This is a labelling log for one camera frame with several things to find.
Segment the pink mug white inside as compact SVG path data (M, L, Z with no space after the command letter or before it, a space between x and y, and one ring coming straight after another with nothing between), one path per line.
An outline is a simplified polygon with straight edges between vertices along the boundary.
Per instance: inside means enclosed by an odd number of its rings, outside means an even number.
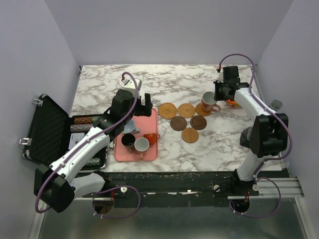
M219 112L221 107L217 104L215 100L215 93L212 91L205 92L201 98L201 105L204 112Z

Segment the light blue cup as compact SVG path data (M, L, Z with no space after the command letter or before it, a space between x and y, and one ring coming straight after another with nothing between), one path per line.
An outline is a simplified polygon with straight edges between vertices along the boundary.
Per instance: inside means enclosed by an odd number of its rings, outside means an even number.
M123 134L137 134L140 133L140 129L136 127L136 123L133 119L127 122L127 124L124 127L124 130L122 131Z

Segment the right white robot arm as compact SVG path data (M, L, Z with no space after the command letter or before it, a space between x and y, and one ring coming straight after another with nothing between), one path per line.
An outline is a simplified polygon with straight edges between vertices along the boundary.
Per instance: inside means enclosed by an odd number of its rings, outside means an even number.
M286 150L289 118L277 113L252 91L247 82L241 82L237 66L219 68L222 79L214 81L216 101L235 101L254 120L253 126L241 133L240 144L251 150L244 162L232 173L230 191L241 195L252 185L264 163Z

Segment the light wood coaster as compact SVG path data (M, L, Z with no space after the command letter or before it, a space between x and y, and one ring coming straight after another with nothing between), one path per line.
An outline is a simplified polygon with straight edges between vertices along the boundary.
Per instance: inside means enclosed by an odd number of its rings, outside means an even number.
M206 116L209 116L211 114L211 111L206 112L206 111L203 110L203 107L202 107L201 103L196 105L195 111L196 111L196 113L198 115L200 115L202 117L206 117Z
M195 143L199 139L199 133L194 128L187 127L182 131L181 137L187 143Z

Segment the dark wood coaster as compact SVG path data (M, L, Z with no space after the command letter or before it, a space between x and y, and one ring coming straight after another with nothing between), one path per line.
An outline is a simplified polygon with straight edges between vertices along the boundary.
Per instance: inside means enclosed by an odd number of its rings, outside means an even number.
M207 126L207 121L203 116L193 116L190 120L190 125L195 129L195 130L202 130L205 129Z
M170 126L176 131L182 131L187 126L187 121L181 116L175 116L170 120Z

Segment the woven rattan coaster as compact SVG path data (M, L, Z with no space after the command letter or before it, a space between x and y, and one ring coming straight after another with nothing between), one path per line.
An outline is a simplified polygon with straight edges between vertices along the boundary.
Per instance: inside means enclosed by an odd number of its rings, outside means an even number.
M177 108L178 114L183 118L191 118L195 115L195 107L192 104L184 103Z
M177 108L173 103L163 103L158 108L158 114L163 119L172 119L177 115Z

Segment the white cup brown handle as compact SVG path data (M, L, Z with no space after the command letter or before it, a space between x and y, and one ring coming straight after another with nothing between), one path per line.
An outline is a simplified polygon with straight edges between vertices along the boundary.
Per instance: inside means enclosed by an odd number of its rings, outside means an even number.
M136 139L135 150L139 152L141 160L144 159L144 154L148 150L149 146L149 141L146 138L140 137Z

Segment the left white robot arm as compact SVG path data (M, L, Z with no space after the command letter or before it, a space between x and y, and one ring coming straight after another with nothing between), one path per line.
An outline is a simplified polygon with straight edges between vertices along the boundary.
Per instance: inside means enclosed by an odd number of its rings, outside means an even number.
M92 192L100 197L107 196L111 185L100 172L83 178L76 175L98 151L123 132L129 120L134 116L150 117L152 108L149 93L145 94L143 105L141 97L127 90L118 90L111 106L93 121L93 127L79 143L49 166L41 164L36 168L33 189L36 201L43 201L60 213L76 197Z

